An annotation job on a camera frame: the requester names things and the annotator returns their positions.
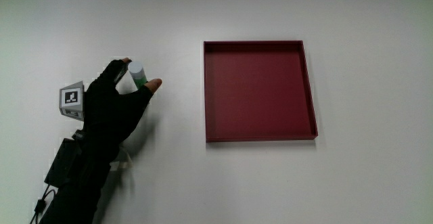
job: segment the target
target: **black device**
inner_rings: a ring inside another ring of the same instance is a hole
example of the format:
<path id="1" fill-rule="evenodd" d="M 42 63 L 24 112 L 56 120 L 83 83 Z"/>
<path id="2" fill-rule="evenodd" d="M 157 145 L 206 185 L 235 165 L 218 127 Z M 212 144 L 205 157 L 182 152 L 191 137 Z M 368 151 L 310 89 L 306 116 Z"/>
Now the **black device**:
<path id="1" fill-rule="evenodd" d="M 44 182 L 54 187 L 60 187 L 69 182 L 72 167 L 80 155 L 81 148 L 77 141 L 63 139 Z"/>

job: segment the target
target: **hand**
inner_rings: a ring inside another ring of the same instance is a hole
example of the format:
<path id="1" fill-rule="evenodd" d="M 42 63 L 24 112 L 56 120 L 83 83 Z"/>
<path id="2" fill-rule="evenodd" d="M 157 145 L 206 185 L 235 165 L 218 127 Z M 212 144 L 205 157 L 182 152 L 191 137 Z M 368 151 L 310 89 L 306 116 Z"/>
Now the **hand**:
<path id="1" fill-rule="evenodd" d="M 136 92 L 120 95 L 116 83 L 127 71 L 130 59 L 113 60 L 85 92 L 85 139 L 83 152 L 96 160 L 111 162 L 118 154 L 118 145 L 135 129 L 147 104 L 161 86 L 161 79 L 152 79 Z"/>

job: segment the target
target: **white surface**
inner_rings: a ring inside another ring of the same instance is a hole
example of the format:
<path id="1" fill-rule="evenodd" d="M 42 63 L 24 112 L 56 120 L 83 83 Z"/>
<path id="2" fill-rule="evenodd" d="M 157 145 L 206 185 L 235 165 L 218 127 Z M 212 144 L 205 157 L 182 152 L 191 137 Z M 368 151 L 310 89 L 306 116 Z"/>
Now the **white surface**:
<path id="1" fill-rule="evenodd" d="M 58 89 L 87 89 L 128 56 L 163 84 L 126 142 L 146 140 L 102 223 L 431 224 L 432 7 L 0 0 L 0 223 L 30 221 L 61 141 L 82 127 L 60 115 Z M 205 144 L 202 42 L 232 40 L 304 41 L 315 146 Z M 130 77 L 118 88 L 132 91 Z"/>

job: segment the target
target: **tray rim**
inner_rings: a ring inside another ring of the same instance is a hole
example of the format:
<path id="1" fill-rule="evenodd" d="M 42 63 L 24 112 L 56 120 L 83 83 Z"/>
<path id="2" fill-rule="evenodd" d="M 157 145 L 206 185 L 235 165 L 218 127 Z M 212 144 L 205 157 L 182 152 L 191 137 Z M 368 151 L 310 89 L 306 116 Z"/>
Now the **tray rim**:
<path id="1" fill-rule="evenodd" d="M 208 111 L 206 110 L 206 46 L 211 45 L 297 45 L 300 49 L 300 63 L 302 79 L 304 82 L 304 90 L 306 94 L 306 106 L 309 112 L 309 121 L 311 127 L 311 134 L 306 135 L 288 135 L 284 137 L 210 137 L 208 136 Z M 284 140 L 312 140 L 315 139 L 319 132 L 317 130 L 317 122 L 315 116 L 315 109 L 313 103 L 313 96 L 311 93 L 310 79 L 306 65 L 304 42 L 302 40 L 270 40 L 270 41 L 203 41 L 203 63 L 204 63 L 204 111 L 205 111 L 205 135 L 206 143 L 212 142 L 239 142 L 239 141 L 284 141 Z"/>

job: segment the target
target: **green liquid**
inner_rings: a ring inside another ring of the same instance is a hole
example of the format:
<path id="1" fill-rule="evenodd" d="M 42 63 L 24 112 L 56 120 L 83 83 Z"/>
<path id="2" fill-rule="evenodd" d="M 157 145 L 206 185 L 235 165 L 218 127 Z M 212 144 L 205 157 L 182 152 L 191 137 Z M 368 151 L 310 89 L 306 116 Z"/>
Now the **green liquid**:
<path id="1" fill-rule="evenodd" d="M 133 79 L 135 86 L 137 86 L 137 89 L 140 89 L 141 86 L 143 86 L 145 83 L 147 83 L 146 77 L 143 77 L 141 79 Z"/>

